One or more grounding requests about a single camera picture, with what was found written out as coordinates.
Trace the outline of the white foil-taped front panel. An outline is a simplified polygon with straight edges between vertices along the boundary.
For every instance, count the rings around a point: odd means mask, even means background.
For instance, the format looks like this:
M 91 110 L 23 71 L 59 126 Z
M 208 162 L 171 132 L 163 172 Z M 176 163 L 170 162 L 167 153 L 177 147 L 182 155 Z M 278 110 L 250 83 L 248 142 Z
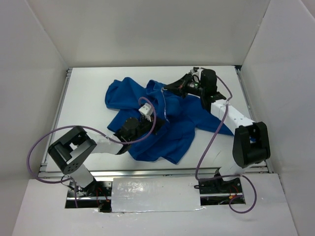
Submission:
M 115 178 L 113 212 L 178 212 L 201 210 L 193 177 Z

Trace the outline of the aluminium front rail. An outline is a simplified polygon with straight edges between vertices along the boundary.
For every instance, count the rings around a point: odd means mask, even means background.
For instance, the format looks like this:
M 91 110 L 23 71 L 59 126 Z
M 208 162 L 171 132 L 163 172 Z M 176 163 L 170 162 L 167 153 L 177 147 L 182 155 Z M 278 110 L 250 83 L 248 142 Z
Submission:
M 203 168 L 199 170 L 200 175 L 214 174 L 216 168 Z M 90 171 L 94 177 L 148 177 L 148 176 L 182 176 L 194 175 L 195 169 L 169 169 L 169 170 L 142 170 L 142 171 Z M 268 173 L 268 167 L 258 166 L 251 167 L 246 170 L 246 173 Z M 40 171 L 40 178 L 57 178 L 62 177 L 61 172 Z

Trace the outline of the blue zip-up fleece jacket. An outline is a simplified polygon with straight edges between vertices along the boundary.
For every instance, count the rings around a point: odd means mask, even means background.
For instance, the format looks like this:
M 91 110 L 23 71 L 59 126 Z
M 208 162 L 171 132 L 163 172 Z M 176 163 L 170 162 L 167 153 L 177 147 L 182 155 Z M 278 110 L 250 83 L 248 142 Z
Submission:
M 142 87 L 132 78 L 114 80 L 105 94 L 108 109 L 119 112 L 107 128 L 116 132 L 130 118 L 140 118 L 138 100 L 145 97 L 154 105 L 157 117 L 164 125 L 157 134 L 151 134 L 145 140 L 132 144 L 129 154 L 134 160 L 154 162 L 160 157 L 178 164 L 188 151 L 195 129 L 215 132 L 220 120 L 208 113 L 201 106 L 200 99 L 188 95 L 182 99 L 168 91 L 163 91 L 164 84 L 150 80 Z

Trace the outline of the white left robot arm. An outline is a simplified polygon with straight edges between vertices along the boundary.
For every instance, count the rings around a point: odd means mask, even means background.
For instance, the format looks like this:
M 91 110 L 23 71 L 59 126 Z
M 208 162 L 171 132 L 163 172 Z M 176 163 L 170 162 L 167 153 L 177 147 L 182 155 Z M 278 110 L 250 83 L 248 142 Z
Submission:
M 157 117 L 148 120 L 145 116 L 140 119 L 128 118 L 120 129 L 114 133 L 113 140 L 131 142 L 147 134 L 155 123 L 153 135 L 165 124 L 165 120 Z M 105 187 L 93 177 L 85 167 L 84 161 L 92 153 L 108 153 L 121 155 L 131 149 L 131 144 L 120 144 L 110 141 L 102 135 L 87 134 L 82 126 L 76 126 L 51 144 L 48 153 L 55 161 L 61 172 L 73 178 L 79 190 L 85 196 L 103 194 L 109 196 Z

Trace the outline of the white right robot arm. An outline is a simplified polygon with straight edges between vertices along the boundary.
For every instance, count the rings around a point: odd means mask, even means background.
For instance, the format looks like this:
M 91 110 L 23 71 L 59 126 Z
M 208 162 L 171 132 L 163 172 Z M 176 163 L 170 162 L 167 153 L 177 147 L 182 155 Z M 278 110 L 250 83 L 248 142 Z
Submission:
M 220 120 L 209 145 L 212 145 L 219 130 L 225 125 L 233 134 L 232 158 L 217 169 L 212 178 L 200 178 L 199 170 L 195 178 L 199 184 L 211 184 L 219 192 L 226 192 L 231 182 L 244 177 L 247 168 L 269 159 L 271 156 L 267 126 L 256 122 L 230 104 L 233 95 L 225 97 L 218 91 L 217 82 L 222 79 L 211 69 L 195 67 L 179 80 L 165 85 L 164 90 L 181 98 L 195 95 L 200 98 L 201 106 Z

